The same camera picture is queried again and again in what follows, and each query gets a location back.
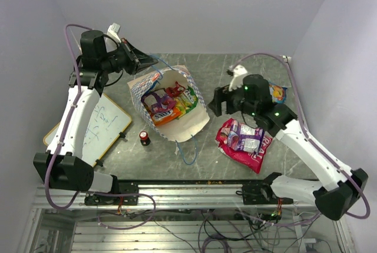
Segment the blue checkered paper bag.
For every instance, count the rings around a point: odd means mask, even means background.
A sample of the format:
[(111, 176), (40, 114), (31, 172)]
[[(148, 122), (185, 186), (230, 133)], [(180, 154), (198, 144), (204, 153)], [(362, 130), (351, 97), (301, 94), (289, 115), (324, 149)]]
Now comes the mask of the blue checkered paper bag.
[(196, 162), (196, 135), (210, 120), (204, 98), (185, 65), (153, 68), (127, 83), (135, 110), (159, 136), (176, 144), (186, 165)]

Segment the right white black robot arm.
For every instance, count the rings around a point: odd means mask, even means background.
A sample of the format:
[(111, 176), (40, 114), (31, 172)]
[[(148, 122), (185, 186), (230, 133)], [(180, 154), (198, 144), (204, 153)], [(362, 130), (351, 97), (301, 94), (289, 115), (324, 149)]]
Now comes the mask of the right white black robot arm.
[(269, 83), (261, 75), (245, 75), (241, 82), (237, 88), (228, 84), (214, 90), (209, 108), (215, 116), (223, 113), (223, 103), (227, 114), (252, 116), (259, 128), (291, 149), (317, 177), (311, 181), (274, 172), (264, 179), (260, 198), (268, 204), (278, 198), (311, 204), (333, 221), (348, 214), (363, 197), (367, 173), (362, 168), (352, 169), (321, 147), (287, 105), (272, 101)]

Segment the purple red snack packet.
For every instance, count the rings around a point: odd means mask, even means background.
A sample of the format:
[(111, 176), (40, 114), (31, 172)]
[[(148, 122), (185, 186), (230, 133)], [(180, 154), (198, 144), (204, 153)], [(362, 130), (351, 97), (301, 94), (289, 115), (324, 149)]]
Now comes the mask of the purple red snack packet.
[(141, 102), (147, 111), (152, 114), (163, 112), (175, 107), (175, 97), (178, 97), (185, 89), (186, 87), (176, 82), (173, 87), (158, 89), (144, 94)]

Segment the blue fruit candy bag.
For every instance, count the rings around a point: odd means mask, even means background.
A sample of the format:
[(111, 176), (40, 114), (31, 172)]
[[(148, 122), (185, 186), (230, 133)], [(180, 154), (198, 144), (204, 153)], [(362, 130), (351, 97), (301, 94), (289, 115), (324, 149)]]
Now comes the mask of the blue fruit candy bag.
[(280, 86), (269, 82), (269, 91), (274, 103), (284, 104), (286, 102), (287, 88), (285, 86)]

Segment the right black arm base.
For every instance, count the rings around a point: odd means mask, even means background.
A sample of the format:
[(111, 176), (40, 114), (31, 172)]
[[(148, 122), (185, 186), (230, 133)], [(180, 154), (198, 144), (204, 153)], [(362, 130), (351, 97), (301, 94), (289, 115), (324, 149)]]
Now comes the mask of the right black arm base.
[(291, 198), (278, 198), (267, 186), (258, 182), (242, 185), (236, 194), (242, 197), (244, 205), (277, 205), (278, 202), (283, 205), (293, 204)]

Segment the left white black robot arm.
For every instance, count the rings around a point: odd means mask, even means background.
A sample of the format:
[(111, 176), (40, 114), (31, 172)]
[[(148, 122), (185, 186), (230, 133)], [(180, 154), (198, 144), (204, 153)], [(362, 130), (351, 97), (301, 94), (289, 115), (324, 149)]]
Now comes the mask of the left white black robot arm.
[(74, 60), (67, 105), (58, 131), (47, 150), (35, 154), (33, 164), (45, 190), (99, 192), (106, 204), (114, 204), (120, 198), (116, 178), (95, 172), (82, 159), (85, 133), (109, 74), (124, 71), (135, 75), (158, 61), (126, 39), (117, 41), (99, 30), (83, 32), (80, 45), (82, 54)]

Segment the pink snack bag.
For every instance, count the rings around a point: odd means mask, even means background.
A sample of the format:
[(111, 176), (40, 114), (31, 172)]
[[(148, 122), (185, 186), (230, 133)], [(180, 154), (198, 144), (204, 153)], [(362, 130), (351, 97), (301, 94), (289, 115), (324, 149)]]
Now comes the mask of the pink snack bag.
[(218, 149), (230, 159), (247, 166), (253, 172), (259, 174), (262, 167), (263, 158), (273, 139), (267, 136), (264, 132), (262, 145), (258, 152), (248, 153), (243, 151), (234, 151), (227, 146), (227, 136), (230, 131), (230, 122), (232, 119), (233, 118), (227, 120), (217, 132), (215, 140), (217, 142)]

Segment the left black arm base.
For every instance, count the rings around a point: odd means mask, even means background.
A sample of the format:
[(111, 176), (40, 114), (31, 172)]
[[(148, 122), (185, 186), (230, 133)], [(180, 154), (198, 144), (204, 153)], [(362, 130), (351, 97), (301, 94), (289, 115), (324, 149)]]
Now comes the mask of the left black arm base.
[(95, 192), (84, 199), (85, 206), (137, 205), (139, 187), (134, 182), (119, 181), (111, 192), (101, 194)]

